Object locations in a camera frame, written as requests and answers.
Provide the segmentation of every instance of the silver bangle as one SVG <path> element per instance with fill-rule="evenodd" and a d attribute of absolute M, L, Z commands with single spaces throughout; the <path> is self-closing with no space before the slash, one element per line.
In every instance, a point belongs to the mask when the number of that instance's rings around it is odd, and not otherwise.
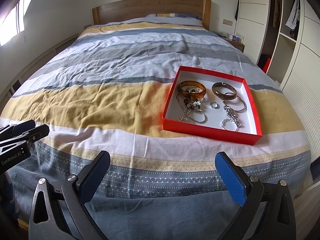
<path fill-rule="evenodd" d="M 245 101 L 240 96 L 237 96 L 237 98 L 240 99 L 240 101 L 243 103 L 244 107 L 241 110 L 234 110 L 234 111 L 235 112 L 241 112 L 241 111 L 243 111 L 244 109 L 247 108 L 247 105 L 246 105 Z"/>
<path fill-rule="evenodd" d="M 220 124 L 220 126 L 221 126 L 224 130 L 227 130 L 227 129 L 224 127 L 224 123 L 225 123 L 226 121 L 230 121 L 230 122 L 234 123 L 234 125 L 235 125 L 235 130 L 234 130 L 234 132 L 236 132 L 236 131 L 238 130 L 238 126 L 237 126 L 236 122 L 233 121 L 232 119 L 229 119 L 229 118 L 222 120 L 222 122 L 221 122 L 221 124 Z"/>

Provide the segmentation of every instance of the bracelet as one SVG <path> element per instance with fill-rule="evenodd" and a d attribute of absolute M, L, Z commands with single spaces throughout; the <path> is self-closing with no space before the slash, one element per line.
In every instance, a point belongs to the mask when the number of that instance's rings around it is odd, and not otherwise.
<path fill-rule="evenodd" d="M 225 87 L 229 90 L 231 90 L 232 92 L 232 95 L 227 95 L 227 94 L 223 94 L 219 91 L 216 90 L 216 87 Z M 218 82 L 218 83 L 215 83 L 212 85 L 212 92 L 218 97 L 218 98 L 221 98 L 221 99 L 226 99 L 226 100 L 232 100 L 232 99 L 235 99 L 237 97 L 237 91 L 236 89 L 233 87 L 233 86 L 230 86 L 229 84 L 226 84 L 226 83 L 221 83 L 221 82 Z"/>
<path fill-rule="evenodd" d="M 221 126 L 224 130 L 226 130 L 226 128 L 224 127 L 224 123 L 225 123 L 226 121 L 230 121 L 230 122 L 232 122 L 232 123 L 235 125 L 235 130 L 234 130 L 234 132 L 236 132 L 236 131 L 238 130 L 238 126 L 237 126 L 236 122 L 233 121 L 232 119 L 229 119 L 229 118 L 222 120 L 222 122 L 221 122 L 221 124 L 220 124 L 220 126 Z"/>
<path fill-rule="evenodd" d="M 181 121 L 185 121 L 187 120 L 187 117 L 194 121 L 194 122 L 197 122 L 197 123 L 205 123 L 207 121 L 207 116 L 204 114 L 204 112 L 200 109 L 200 101 L 195 101 L 193 102 L 193 104 L 188 104 L 187 105 L 187 110 L 184 110 L 182 104 L 180 103 L 180 100 L 179 100 L 179 94 L 177 94 L 177 101 L 182 109 L 182 111 L 184 112 L 183 116 L 181 116 L 177 121 L 178 122 L 181 122 Z M 194 109 L 194 105 L 196 105 L 196 109 L 204 116 L 204 119 L 202 121 L 197 121 L 195 119 L 193 119 L 191 116 L 189 116 L 189 113 Z"/>
<path fill-rule="evenodd" d="M 237 96 L 237 98 L 240 99 L 240 101 L 243 103 L 244 107 L 243 107 L 241 110 L 234 110 L 234 111 L 235 111 L 235 112 L 241 112 L 241 111 L 243 111 L 244 109 L 247 108 L 247 105 L 246 105 L 245 101 L 244 101 L 240 96 Z M 225 102 L 224 102 L 225 100 L 227 100 L 227 99 L 223 99 L 222 103 L 223 103 L 225 106 L 227 106 L 227 105 L 225 104 Z"/>
<path fill-rule="evenodd" d="M 202 91 L 201 92 L 191 93 L 189 91 L 185 91 L 185 90 L 182 89 L 185 86 L 195 86 L 195 87 L 200 88 Z M 201 83 L 199 83 L 197 81 L 190 81 L 190 80 L 181 82 L 177 86 L 177 90 L 178 90 L 178 93 L 179 93 L 180 96 L 182 96 L 183 98 L 191 99 L 191 100 L 201 99 L 206 94 L 206 89 L 205 89 L 205 86 L 203 84 L 201 84 Z"/>

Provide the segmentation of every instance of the light switch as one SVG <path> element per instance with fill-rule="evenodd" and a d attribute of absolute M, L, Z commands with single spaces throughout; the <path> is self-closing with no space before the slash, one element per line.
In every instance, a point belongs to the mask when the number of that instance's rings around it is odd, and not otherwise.
<path fill-rule="evenodd" d="M 229 21 L 229 20 L 226 20 L 226 19 L 223 19 L 223 24 L 226 24 L 226 25 L 230 25 L 232 26 L 233 22 L 232 21 Z"/>

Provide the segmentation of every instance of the bed frame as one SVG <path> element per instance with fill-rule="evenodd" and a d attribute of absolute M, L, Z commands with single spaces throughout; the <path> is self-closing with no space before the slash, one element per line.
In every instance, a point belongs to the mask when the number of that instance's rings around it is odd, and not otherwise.
<path fill-rule="evenodd" d="M 95 25 L 131 20 L 153 13 L 194 14 L 209 30 L 211 0 L 122 0 L 92 9 Z"/>

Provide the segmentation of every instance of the brown bangle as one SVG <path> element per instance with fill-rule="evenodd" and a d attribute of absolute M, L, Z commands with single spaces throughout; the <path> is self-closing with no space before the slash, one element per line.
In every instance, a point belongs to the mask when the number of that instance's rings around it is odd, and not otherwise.
<path fill-rule="evenodd" d="M 197 92 L 197 93 L 190 93 L 190 92 L 182 89 L 185 86 L 195 86 L 195 87 L 202 89 L 202 91 Z M 200 99 L 200 98 L 203 98 L 204 95 L 206 94 L 206 89 L 203 84 L 201 84 L 197 81 L 191 81 L 191 80 L 181 82 L 177 86 L 177 90 L 178 90 L 178 93 L 180 96 L 182 96 L 184 98 L 188 98 L 188 99 Z"/>
<path fill-rule="evenodd" d="M 229 90 L 232 91 L 232 95 L 225 95 L 219 91 L 216 90 L 216 87 L 225 87 Z M 225 100 L 232 100 L 232 99 L 235 99 L 237 97 L 237 91 L 236 89 L 233 87 L 233 86 L 230 86 L 229 84 L 226 84 L 226 83 L 221 83 L 221 82 L 218 82 L 218 83 L 215 83 L 212 85 L 212 92 L 218 97 L 218 98 L 221 98 L 221 99 L 225 99 Z"/>

